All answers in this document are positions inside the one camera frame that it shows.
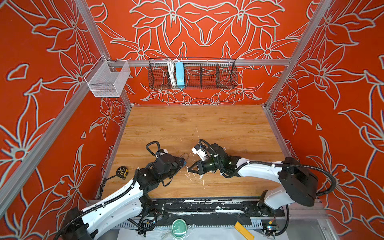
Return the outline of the large brass padlock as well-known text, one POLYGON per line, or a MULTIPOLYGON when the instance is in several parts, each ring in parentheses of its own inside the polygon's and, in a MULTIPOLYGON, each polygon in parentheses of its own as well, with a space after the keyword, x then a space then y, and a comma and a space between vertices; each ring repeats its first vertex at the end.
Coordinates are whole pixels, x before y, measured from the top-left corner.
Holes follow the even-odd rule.
POLYGON ((187 161, 190 158, 190 155, 188 153, 184 153, 181 155, 181 158, 185 159, 187 161))

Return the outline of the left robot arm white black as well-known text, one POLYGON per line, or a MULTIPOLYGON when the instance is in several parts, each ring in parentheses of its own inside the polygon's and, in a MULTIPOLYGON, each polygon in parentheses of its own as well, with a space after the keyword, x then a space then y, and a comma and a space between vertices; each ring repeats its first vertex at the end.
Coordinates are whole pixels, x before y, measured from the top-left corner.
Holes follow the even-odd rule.
POLYGON ((159 185, 167 186, 165 180, 172 181, 174 176, 186 165, 183 157, 175 157, 161 148, 157 141, 150 142, 157 146, 156 152, 150 152, 156 159, 144 168, 135 170, 134 177, 123 187, 90 207, 69 212, 69 218, 56 233, 59 240, 97 240, 106 232, 124 221, 134 217, 154 215, 152 200, 148 193, 159 185))

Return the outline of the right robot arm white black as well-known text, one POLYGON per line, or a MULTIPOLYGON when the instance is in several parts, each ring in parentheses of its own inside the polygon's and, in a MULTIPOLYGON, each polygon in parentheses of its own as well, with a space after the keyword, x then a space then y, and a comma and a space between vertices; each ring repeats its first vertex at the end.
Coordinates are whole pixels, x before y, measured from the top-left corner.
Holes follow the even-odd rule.
POLYGON ((239 156, 228 155, 224 148, 210 145, 200 139, 192 148, 200 160, 191 165, 190 173, 204 175, 219 172, 226 179, 253 177, 279 184, 274 190, 262 193, 259 205, 272 210, 297 203, 312 207, 315 199, 333 192, 337 179, 321 168, 302 165, 298 160, 286 157, 280 162, 252 161, 239 156))

